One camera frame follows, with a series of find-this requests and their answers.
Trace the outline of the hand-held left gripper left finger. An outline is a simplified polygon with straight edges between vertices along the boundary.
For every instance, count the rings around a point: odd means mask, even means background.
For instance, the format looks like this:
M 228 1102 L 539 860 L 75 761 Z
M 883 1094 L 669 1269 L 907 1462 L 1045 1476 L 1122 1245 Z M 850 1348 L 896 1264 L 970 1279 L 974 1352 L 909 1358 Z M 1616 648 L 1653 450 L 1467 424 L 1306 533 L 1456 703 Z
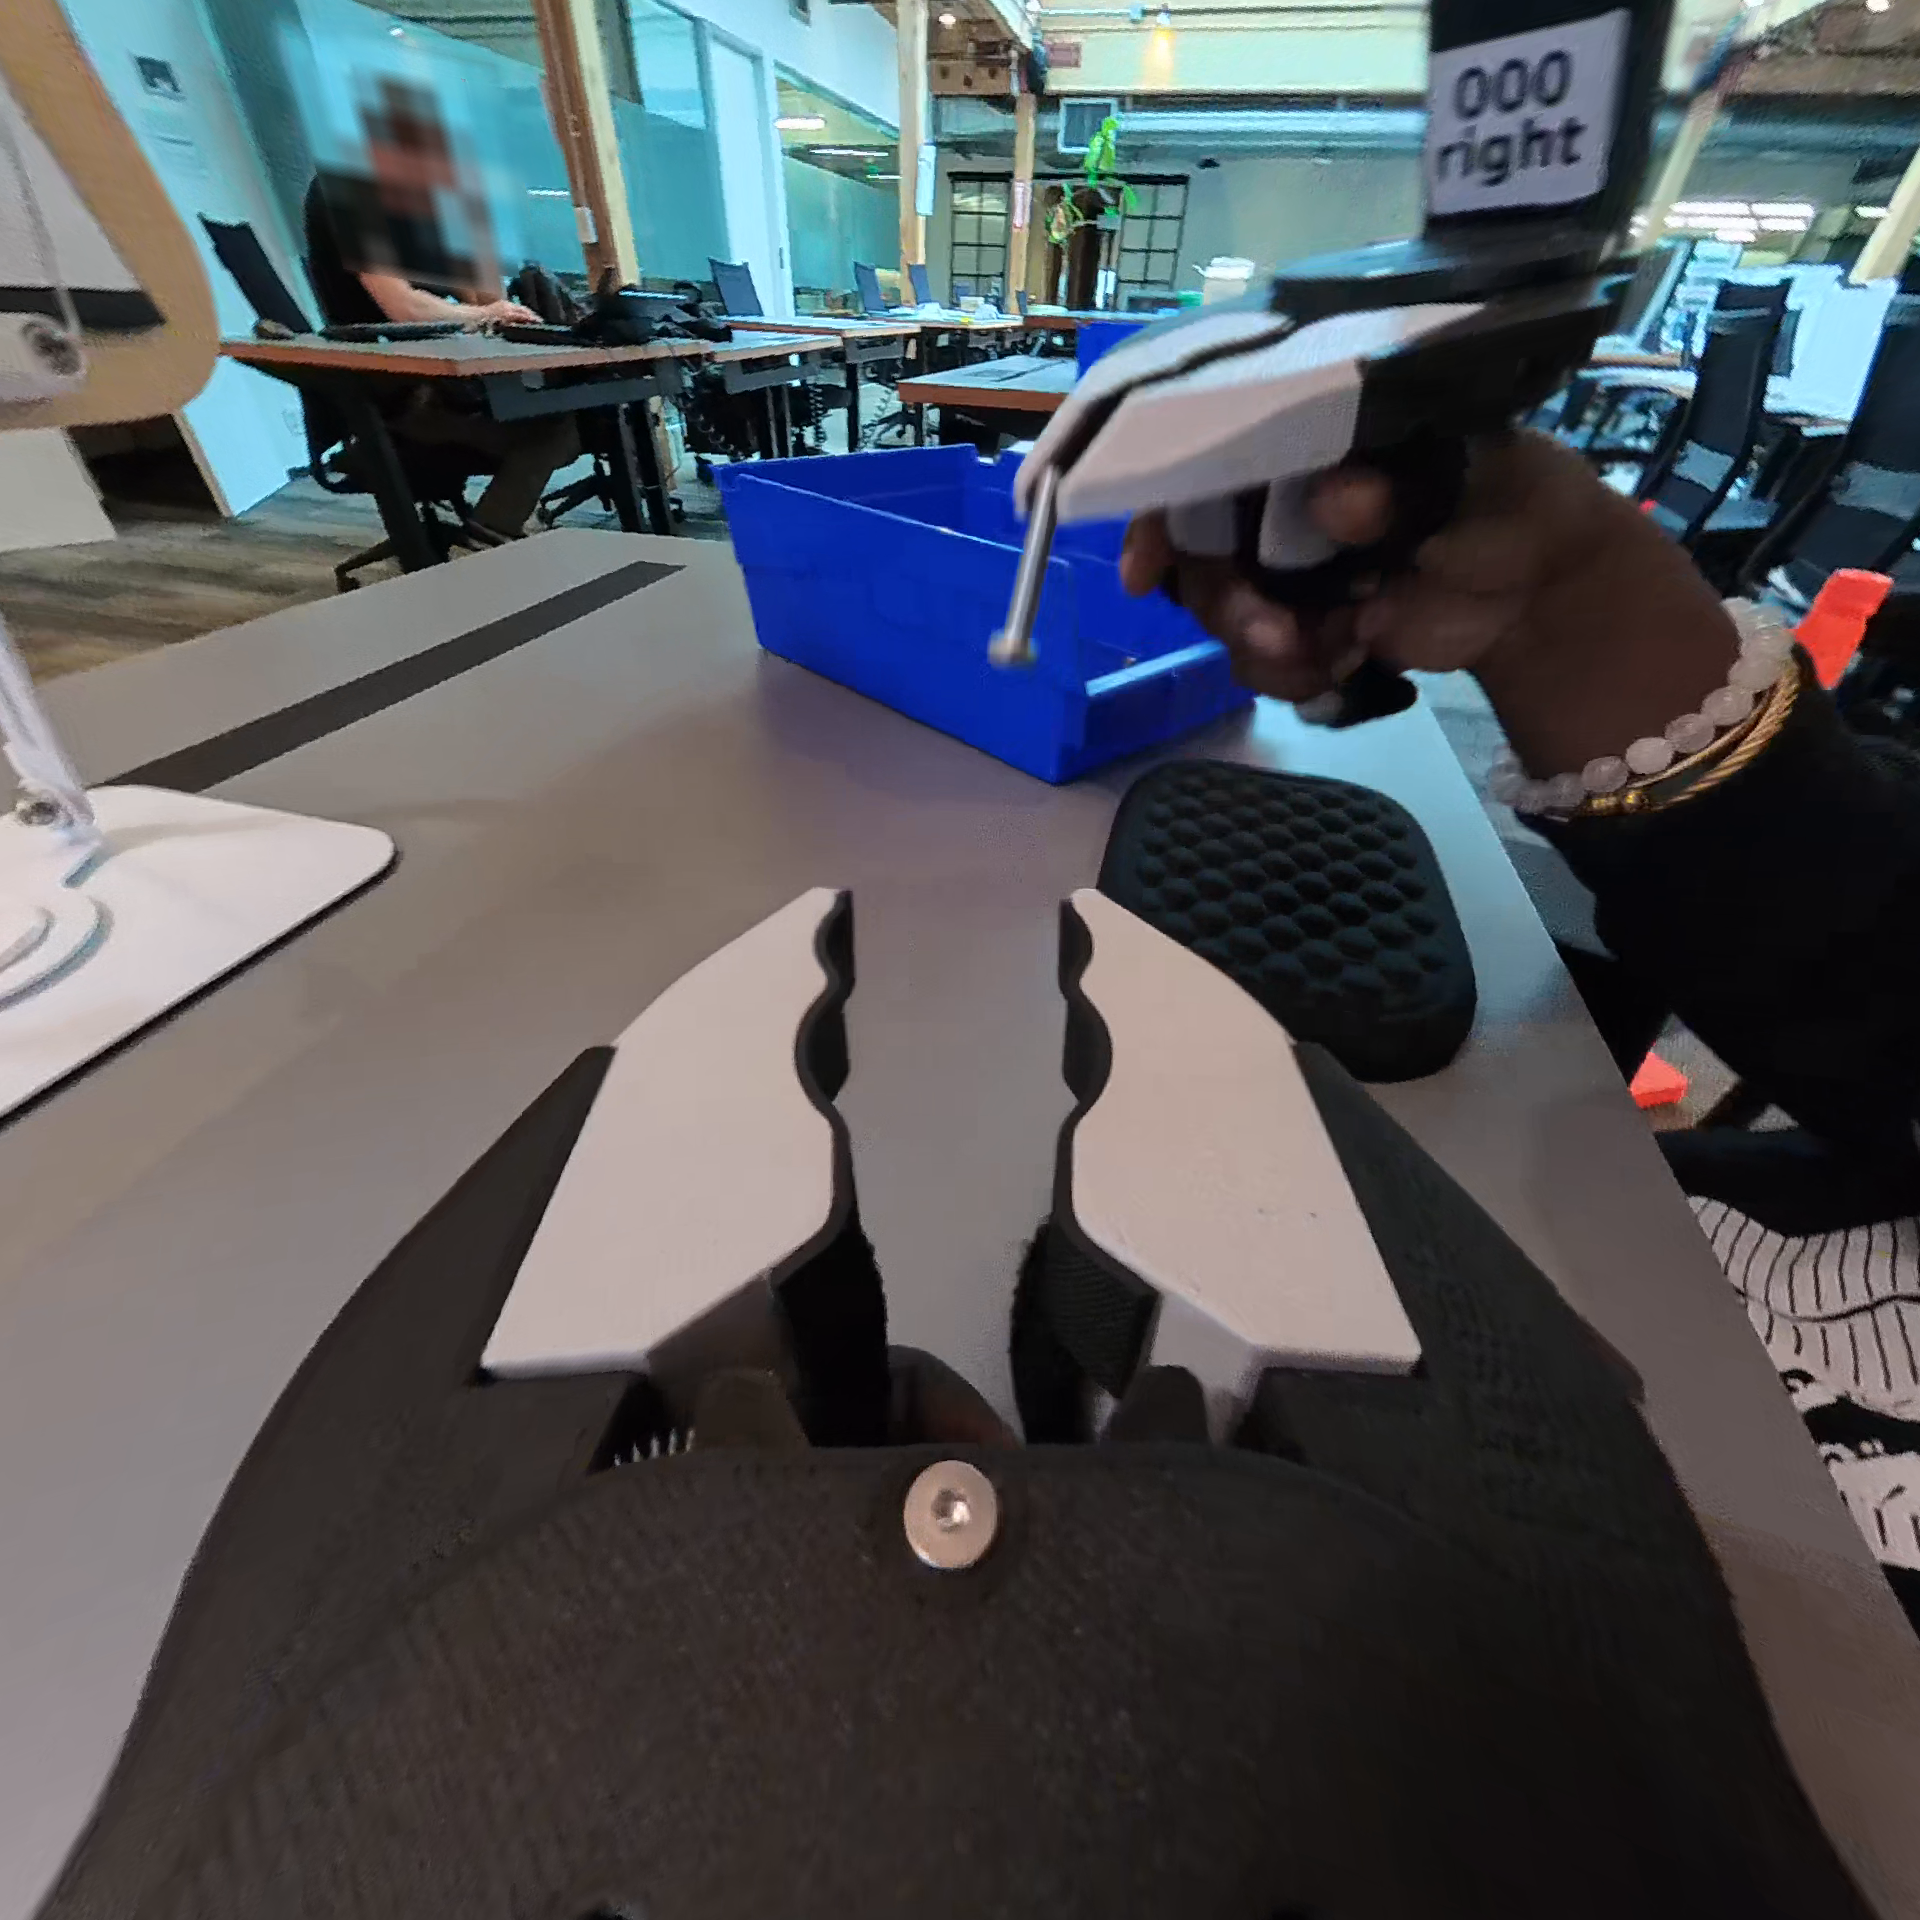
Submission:
M 488 1335 L 493 1380 L 790 1372 L 779 1294 L 850 1225 L 852 893 L 806 889 L 613 1039 Z

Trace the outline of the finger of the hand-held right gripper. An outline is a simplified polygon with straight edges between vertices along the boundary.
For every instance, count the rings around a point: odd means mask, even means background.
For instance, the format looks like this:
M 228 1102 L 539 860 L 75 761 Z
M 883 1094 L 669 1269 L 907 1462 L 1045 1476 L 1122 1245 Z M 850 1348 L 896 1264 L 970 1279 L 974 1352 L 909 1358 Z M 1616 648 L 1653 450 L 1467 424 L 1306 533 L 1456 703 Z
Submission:
M 1099 354 L 1062 400 L 1062 429 L 1094 429 L 1131 390 L 1285 340 L 1293 318 L 1267 306 L 1196 306 Z
M 1094 429 L 1061 409 L 1021 460 L 1021 519 L 1045 466 L 1059 520 L 1184 510 L 1441 432 L 1448 386 L 1427 361 L 1464 343 L 1485 302 L 1398 304 L 1293 325 L 1274 344 L 1126 393 Z

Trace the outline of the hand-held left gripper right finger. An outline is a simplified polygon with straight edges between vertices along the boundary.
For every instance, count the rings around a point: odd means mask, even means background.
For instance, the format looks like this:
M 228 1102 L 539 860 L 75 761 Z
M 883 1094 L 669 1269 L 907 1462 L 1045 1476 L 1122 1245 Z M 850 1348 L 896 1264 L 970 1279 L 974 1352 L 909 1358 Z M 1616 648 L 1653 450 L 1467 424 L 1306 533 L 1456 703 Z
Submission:
M 1409 1378 L 1424 1352 L 1288 1028 L 1097 889 L 1062 903 L 1062 996 L 1090 1036 L 1061 1222 L 1145 1292 L 1152 1368 L 1230 1434 L 1274 1368 Z

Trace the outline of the thin steel bolt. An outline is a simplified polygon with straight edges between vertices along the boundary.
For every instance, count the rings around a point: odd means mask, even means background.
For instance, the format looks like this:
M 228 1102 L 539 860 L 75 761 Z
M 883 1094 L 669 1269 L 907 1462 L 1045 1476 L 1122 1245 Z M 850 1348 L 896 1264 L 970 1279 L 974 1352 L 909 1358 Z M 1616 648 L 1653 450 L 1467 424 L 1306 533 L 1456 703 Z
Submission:
M 1013 597 L 1002 625 L 990 640 L 990 663 L 995 668 L 1026 668 L 1037 656 L 1035 628 L 1059 522 L 1059 488 L 1061 473 L 1053 466 L 1045 466 L 1032 487 Z

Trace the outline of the person's right forearm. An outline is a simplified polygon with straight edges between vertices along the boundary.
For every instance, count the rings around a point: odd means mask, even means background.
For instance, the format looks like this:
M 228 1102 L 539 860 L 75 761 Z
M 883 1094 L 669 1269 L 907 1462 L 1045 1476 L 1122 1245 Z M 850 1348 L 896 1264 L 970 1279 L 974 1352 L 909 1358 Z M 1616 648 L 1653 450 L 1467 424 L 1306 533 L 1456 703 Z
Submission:
M 1790 1237 L 1916 1221 L 1916 753 L 1810 684 L 1704 798 L 1541 833 L 1616 965 L 1616 1062 L 1673 1016 L 1790 1117 L 1668 1136 L 1682 1193 Z

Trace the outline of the person's right hand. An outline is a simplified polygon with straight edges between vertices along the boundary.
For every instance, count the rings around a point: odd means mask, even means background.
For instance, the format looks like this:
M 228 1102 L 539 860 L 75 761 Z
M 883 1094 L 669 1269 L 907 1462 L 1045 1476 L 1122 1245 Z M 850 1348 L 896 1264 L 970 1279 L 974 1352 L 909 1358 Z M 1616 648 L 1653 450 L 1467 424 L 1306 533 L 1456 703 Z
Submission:
M 1296 613 L 1230 560 L 1179 556 L 1160 513 L 1120 552 L 1170 589 L 1264 697 L 1310 703 L 1365 657 L 1472 674 L 1526 776 L 1579 775 L 1728 687 L 1740 632 L 1689 556 L 1570 448 L 1529 432 L 1472 450 L 1453 519 L 1361 601 Z

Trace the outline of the green potted plant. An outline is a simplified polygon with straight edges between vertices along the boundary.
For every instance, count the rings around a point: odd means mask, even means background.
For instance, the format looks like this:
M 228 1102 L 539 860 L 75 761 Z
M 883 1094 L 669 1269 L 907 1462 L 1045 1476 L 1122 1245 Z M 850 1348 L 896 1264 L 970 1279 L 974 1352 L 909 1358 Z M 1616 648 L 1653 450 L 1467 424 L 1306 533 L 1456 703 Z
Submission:
M 1136 202 L 1134 188 L 1120 175 L 1117 144 L 1120 119 L 1108 110 L 1088 127 L 1078 175 L 1059 188 L 1046 210 L 1059 304 L 1074 313 L 1097 311 L 1124 214 Z

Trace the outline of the brown office desk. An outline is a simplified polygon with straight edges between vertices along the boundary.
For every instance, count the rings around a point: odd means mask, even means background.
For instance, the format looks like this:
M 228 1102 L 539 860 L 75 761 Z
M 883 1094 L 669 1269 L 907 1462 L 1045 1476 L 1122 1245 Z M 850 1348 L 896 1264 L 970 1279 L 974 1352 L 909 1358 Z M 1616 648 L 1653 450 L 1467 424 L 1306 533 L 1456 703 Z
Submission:
M 1090 375 L 1092 367 L 1070 358 L 1011 354 L 912 375 L 900 381 L 898 400 L 920 416 L 920 444 L 964 446 L 992 460 L 1035 440 Z

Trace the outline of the black office chair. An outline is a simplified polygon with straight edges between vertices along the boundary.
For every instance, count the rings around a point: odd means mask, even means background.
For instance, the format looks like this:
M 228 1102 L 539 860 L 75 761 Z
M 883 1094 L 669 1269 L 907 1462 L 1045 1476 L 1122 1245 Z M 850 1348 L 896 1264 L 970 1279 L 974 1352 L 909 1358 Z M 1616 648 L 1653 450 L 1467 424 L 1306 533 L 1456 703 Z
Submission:
M 1845 569 L 1916 575 L 1916 354 L 1916 257 L 1882 290 L 1734 274 L 1673 367 L 1593 358 L 1547 421 L 1712 586 L 1803 610 Z

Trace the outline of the black wrist rest pad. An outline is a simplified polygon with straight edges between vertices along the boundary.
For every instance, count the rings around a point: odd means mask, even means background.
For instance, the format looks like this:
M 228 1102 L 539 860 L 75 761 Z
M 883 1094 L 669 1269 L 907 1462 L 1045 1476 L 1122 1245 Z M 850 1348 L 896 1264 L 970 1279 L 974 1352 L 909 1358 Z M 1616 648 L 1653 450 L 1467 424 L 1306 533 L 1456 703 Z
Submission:
M 1176 759 L 1122 793 L 1094 886 L 1372 1086 L 1451 1066 L 1472 949 L 1424 828 L 1386 793 Z

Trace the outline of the sign board on white stand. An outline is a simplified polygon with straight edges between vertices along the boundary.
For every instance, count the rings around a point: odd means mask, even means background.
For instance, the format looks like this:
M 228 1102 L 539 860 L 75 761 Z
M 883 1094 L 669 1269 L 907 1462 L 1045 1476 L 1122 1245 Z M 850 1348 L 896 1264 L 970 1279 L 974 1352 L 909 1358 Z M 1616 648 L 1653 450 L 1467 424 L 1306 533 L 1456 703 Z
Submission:
M 53 1 L 4 5 L 4 432 L 126 424 L 205 386 L 202 257 Z M 77 1078 L 380 881 L 388 833 L 88 786 L 3 634 L 3 1114 Z

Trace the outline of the black and white printed trousers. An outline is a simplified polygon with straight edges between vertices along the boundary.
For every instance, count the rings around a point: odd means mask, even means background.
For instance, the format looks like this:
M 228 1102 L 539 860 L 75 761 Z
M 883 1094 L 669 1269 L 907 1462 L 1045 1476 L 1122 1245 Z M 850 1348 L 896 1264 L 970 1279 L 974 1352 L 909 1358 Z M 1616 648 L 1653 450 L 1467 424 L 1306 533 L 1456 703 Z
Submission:
M 1914 1614 L 1916 1221 L 1787 1234 L 1710 1198 L 1692 1209 L 1846 1514 Z

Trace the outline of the long office desk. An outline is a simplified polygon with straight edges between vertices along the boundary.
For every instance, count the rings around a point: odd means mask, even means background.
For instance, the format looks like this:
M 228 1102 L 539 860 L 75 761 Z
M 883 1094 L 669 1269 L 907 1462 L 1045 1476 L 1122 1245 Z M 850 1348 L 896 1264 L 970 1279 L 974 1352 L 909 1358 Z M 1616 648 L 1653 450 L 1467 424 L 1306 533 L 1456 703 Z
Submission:
M 386 389 L 458 383 L 475 390 L 485 417 L 508 424 L 556 416 L 598 421 L 584 429 L 584 446 L 609 455 L 609 496 L 620 527 L 664 536 L 672 513 L 646 404 L 683 394 L 691 378 L 708 367 L 717 367 L 731 393 L 785 386 L 822 364 L 835 348 L 836 340 L 820 329 L 642 344 L 539 344 L 445 330 L 409 340 L 377 334 L 352 340 L 320 334 L 221 340 L 221 357 L 299 393 L 306 471 L 324 492 L 376 500 L 384 540 L 334 569 L 338 592 L 350 592 L 380 561 L 403 572 L 445 561 L 461 529 L 465 484 L 478 474 L 458 448 L 418 456 L 403 453 L 377 404 Z

